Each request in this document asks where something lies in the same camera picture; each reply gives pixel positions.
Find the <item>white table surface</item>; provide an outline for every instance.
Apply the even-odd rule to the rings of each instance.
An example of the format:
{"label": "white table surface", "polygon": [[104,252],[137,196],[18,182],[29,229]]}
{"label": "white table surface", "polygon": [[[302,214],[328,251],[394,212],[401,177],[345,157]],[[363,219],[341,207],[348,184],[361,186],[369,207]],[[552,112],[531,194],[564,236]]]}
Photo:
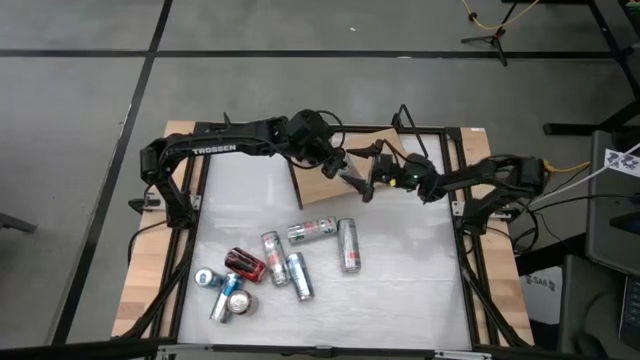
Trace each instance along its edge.
{"label": "white table surface", "polygon": [[[401,135],[420,153],[413,135]],[[422,135],[440,173],[439,137]],[[335,237],[291,246],[288,225],[323,216],[354,218],[362,270],[340,270]],[[281,157],[212,157],[190,279],[201,267],[226,273],[224,256],[240,247],[264,259],[260,235],[277,230],[285,253],[302,252],[316,297],[297,300],[293,285],[265,277],[244,289],[260,300],[252,316],[227,324],[209,320],[218,290],[189,282],[178,341],[194,344],[317,346],[388,349],[471,348],[447,197],[422,205],[415,192],[376,189],[364,204],[357,194],[298,209]]]}

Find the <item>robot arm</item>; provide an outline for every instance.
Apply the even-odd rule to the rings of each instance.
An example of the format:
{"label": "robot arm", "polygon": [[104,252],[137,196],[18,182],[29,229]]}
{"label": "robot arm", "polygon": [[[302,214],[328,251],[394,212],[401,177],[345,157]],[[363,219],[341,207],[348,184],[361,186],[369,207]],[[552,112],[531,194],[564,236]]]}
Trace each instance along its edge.
{"label": "robot arm", "polygon": [[171,175],[190,156],[243,152],[252,156],[281,154],[287,160],[322,166],[333,178],[343,166],[344,151],[331,145],[334,132],[319,112],[303,110],[291,120],[277,117],[245,124],[231,124],[225,114],[226,129],[202,135],[172,134],[153,141],[140,151],[140,177],[155,186],[166,203],[167,226],[188,229],[196,214],[189,194],[180,192]]}
{"label": "robot arm", "polygon": [[[391,149],[392,155],[382,154],[384,145]],[[373,198],[376,182],[407,191],[417,190],[423,203],[440,200],[449,191],[468,186],[493,185],[495,188],[485,197],[465,202],[462,226],[471,235],[484,234],[489,216],[496,210],[521,198],[533,199],[544,190],[544,163],[536,158],[513,155],[488,157],[475,165],[440,175],[424,156],[412,153],[404,157],[386,140],[347,152],[364,158],[373,157],[367,180],[343,177],[362,194],[364,202]],[[404,165],[399,163],[399,156],[403,158]]]}
{"label": "robot arm", "polygon": [[[231,124],[225,115],[225,123],[226,129],[215,133],[173,134],[153,141],[140,151],[140,176],[145,183],[155,186],[164,198],[168,227],[188,229],[195,223],[196,214],[189,194],[180,192],[171,177],[186,157],[228,152],[252,156],[280,154],[288,161],[291,158],[306,161],[310,164],[306,168],[322,166],[322,173],[329,179],[334,178],[345,165],[345,151],[331,145],[334,132],[320,112],[303,110],[291,120],[277,117],[245,124]],[[384,145],[393,154],[383,154]],[[364,158],[373,157],[366,180],[341,175],[362,194],[364,202],[373,198],[376,182],[407,191],[417,190],[424,203],[439,200],[447,192],[467,186],[495,186],[482,199],[467,199],[465,202],[463,228],[472,235],[486,232],[489,216],[496,210],[520,198],[532,199],[542,194],[544,188],[545,172],[541,159],[495,156],[451,174],[440,175],[426,157],[418,154],[404,157],[386,140],[348,152]]]}

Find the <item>blue can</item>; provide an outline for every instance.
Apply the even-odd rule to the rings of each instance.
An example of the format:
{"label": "blue can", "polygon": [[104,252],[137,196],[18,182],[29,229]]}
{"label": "blue can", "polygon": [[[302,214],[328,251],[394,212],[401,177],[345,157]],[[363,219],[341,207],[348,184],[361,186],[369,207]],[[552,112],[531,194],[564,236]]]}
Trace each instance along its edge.
{"label": "blue can", "polygon": [[222,324],[229,321],[231,312],[227,309],[227,299],[231,296],[231,293],[242,288],[242,283],[242,276],[236,273],[230,272],[225,275],[224,282],[220,288],[220,294],[218,294],[218,298],[213,305],[213,311],[209,317],[211,320]]}
{"label": "blue can", "polygon": [[202,268],[196,271],[194,280],[196,284],[202,287],[216,288],[222,286],[222,283],[224,282],[224,276],[219,275],[209,268]]}

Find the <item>gray floor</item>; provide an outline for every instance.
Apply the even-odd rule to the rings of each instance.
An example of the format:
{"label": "gray floor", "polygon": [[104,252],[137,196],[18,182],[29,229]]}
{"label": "gray floor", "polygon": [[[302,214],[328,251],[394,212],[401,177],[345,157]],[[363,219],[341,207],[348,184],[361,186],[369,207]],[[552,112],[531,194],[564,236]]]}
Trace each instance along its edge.
{"label": "gray floor", "polygon": [[[487,24],[508,8],[497,0],[471,4]],[[161,6],[160,0],[3,1],[0,49],[144,50]],[[459,43],[478,34],[453,0],[175,0],[161,49],[483,50]],[[567,5],[537,6],[508,29],[504,46],[606,49],[588,9]],[[40,225],[35,235],[0,232],[2,348],[47,341],[141,65],[142,59],[0,59],[0,211]],[[346,123],[386,124],[406,103],[420,125],[485,127],[494,153],[531,154],[564,167],[588,159],[589,139],[547,137],[541,125],[599,122],[629,100],[613,61],[514,60],[503,68],[497,60],[157,59],[70,341],[110,334],[127,241],[139,221],[126,202],[144,188],[137,152],[162,135],[167,120],[219,121],[226,111],[242,122],[322,108]],[[561,237],[584,228],[584,204],[546,214]],[[529,226],[521,219],[511,231]],[[551,241],[543,231],[540,244]]]}

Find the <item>silver can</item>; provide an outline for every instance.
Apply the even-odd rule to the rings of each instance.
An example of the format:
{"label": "silver can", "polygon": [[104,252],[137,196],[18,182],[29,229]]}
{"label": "silver can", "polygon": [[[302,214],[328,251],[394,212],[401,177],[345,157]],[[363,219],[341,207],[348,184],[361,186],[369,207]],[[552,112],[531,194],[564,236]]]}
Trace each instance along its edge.
{"label": "silver can", "polygon": [[196,271],[196,275],[193,278],[196,284],[202,287],[216,288],[222,286],[224,282],[224,276],[214,272],[209,268],[202,268]]}
{"label": "silver can", "polygon": [[236,273],[230,272],[225,275],[224,282],[220,288],[220,294],[218,294],[218,298],[213,305],[213,311],[211,311],[211,316],[209,317],[211,320],[223,324],[229,321],[231,312],[227,309],[227,299],[229,299],[229,296],[231,296],[234,291],[240,290],[242,282],[242,276]]}
{"label": "silver can", "polygon": [[258,298],[244,290],[236,290],[227,300],[227,309],[236,315],[251,315],[258,309]]}
{"label": "silver can", "polygon": [[360,248],[356,222],[353,219],[338,221],[338,249],[340,250],[340,265],[343,272],[355,273],[360,271]]}
{"label": "silver can", "polygon": [[287,239],[291,245],[296,245],[305,241],[320,239],[337,232],[338,224],[336,223],[336,218],[329,216],[289,226],[287,229]]}
{"label": "silver can", "polygon": [[287,256],[287,267],[291,274],[291,280],[296,286],[298,300],[306,301],[313,299],[315,293],[313,291],[313,286],[311,285],[311,279],[309,278],[309,271],[307,271],[307,264],[304,262],[302,253],[295,253]]}
{"label": "silver can", "polygon": [[271,281],[275,286],[283,286],[289,283],[289,270],[282,249],[282,241],[276,231],[269,231],[262,234],[262,245],[264,255],[267,259]]}

